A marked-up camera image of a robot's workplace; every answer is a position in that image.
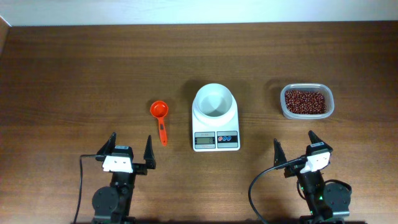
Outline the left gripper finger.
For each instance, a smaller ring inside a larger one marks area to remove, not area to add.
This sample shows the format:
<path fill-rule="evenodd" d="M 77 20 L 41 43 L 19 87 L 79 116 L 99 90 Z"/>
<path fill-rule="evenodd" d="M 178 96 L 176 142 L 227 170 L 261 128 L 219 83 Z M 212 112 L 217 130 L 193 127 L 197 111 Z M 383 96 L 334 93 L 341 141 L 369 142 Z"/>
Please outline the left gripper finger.
<path fill-rule="evenodd" d="M 147 169 L 156 169 L 156 161 L 155 156 L 152 148 L 152 137 L 151 135 L 148 136 L 146 142 L 146 148 L 144 151 L 144 160 L 146 162 Z"/>
<path fill-rule="evenodd" d="M 111 151 L 116 146 L 116 136 L 117 134 L 113 132 L 106 143 L 100 148 L 100 150 L 96 153 L 97 156 L 107 156 L 111 154 Z"/>

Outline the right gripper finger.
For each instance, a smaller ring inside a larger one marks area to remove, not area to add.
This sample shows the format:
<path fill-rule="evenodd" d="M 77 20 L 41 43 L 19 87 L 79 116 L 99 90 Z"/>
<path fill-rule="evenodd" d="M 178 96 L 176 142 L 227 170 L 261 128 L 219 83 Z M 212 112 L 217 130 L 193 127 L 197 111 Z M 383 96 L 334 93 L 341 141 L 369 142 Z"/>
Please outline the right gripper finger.
<path fill-rule="evenodd" d="M 312 130 L 310 130 L 308 132 L 308 136 L 309 136 L 311 144 L 316 144 L 316 143 L 322 142 L 322 140 Z"/>
<path fill-rule="evenodd" d="M 284 151 L 280 142 L 274 138 L 274 167 L 282 167 L 287 163 L 287 159 L 285 157 Z"/>

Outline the orange plastic measuring scoop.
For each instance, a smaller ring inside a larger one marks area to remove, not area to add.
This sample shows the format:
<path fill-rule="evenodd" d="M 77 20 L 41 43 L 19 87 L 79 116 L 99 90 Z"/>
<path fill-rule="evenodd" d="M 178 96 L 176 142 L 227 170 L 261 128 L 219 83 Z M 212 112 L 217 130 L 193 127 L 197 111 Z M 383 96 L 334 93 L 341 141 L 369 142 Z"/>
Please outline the orange plastic measuring scoop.
<path fill-rule="evenodd" d="M 158 130 L 161 144 L 167 145 L 167 132 L 165 128 L 164 118 L 167 116 L 169 107 L 164 101 L 155 101 L 150 107 L 150 113 L 158 121 Z"/>

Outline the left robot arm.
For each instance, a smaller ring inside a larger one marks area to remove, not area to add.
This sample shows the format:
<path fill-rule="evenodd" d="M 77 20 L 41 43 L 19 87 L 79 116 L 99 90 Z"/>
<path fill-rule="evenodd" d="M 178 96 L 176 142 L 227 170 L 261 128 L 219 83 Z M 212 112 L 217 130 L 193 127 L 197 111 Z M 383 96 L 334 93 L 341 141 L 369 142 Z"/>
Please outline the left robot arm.
<path fill-rule="evenodd" d="M 135 224 L 136 218 L 129 215 L 135 181 L 138 175 L 147 175 L 156 168 L 152 149 L 152 138 L 147 138 L 144 151 L 145 163 L 134 163 L 130 146 L 118 146 L 116 133 L 96 153 L 96 160 L 102 162 L 105 172 L 112 174 L 108 186 L 98 189 L 92 198 L 95 214 L 92 223 Z"/>

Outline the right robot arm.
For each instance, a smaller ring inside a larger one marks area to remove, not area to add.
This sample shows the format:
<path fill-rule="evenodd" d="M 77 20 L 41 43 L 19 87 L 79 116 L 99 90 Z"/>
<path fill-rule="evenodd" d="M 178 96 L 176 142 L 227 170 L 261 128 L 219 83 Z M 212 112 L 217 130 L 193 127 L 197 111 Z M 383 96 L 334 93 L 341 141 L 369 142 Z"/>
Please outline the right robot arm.
<path fill-rule="evenodd" d="M 274 140 L 274 167 L 284 170 L 284 177 L 296 177 L 299 195 L 304 198 L 310 215 L 301 216 L 300 223 L 344 223 L 350 215 L 352 188 L 340 180 L 324 180 L 321 170 L 330 165 L 333 148 L 313 131 L 308 132 L 311 144 L 304 155 L 288 161 L 280 142 Z"/>

